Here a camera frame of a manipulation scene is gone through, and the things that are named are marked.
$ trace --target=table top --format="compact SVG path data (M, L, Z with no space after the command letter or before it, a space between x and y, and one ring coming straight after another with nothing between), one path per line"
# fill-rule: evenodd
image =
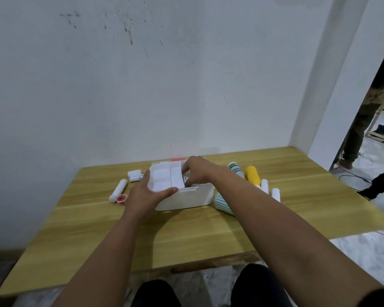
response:
M281 201L327 238L384 229L384 213L293 147L209 155L257 168ZM66 284L122 215L108 201L130 170L151 162L82 168L0 288L0 295ZM128 194L133 183L124 193ZM141 226L133 271L225 257L254 248L234 216L213 205L156 211Z

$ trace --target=person's left hand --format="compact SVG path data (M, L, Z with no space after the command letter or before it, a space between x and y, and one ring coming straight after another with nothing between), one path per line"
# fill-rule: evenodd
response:
M129 191L128 199L125 201L123 217L139 223L161 201L178 191L177 187L170 187L158 192L151 191L148 188L150 174L150 171L147 170L144 177Z

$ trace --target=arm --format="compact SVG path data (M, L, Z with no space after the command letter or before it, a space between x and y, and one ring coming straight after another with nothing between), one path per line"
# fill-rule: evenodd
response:
M299 306L357 306L383 286L289 208L229 168L192 156L188 185L212 183Z
M119 306L127 292L135 241L141 221L176 187L153 192L148 189L149 170L134 186L122 217L85 261L52 307Z

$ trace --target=forearm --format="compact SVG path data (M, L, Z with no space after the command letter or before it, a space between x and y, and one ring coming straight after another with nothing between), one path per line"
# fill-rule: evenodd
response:
M138 223L117 221L89 256L53 307L122 306L125 301Z
M296 213L228 168L217 170L210 182L298 304L355 306L381 287Z

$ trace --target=white storage box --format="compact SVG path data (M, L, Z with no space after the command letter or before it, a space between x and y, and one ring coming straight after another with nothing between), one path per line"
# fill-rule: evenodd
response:
M185 160L176 162L160 162L153 164L149 170L151 178L148 188L152 191L163 191L169 187L177 187L177 191L171 197L163 200L155 210L175 210L192 207L205 206L210 203L213 197L214 186L210 183L194 184L192 187L185 187L182 177L182 165Z

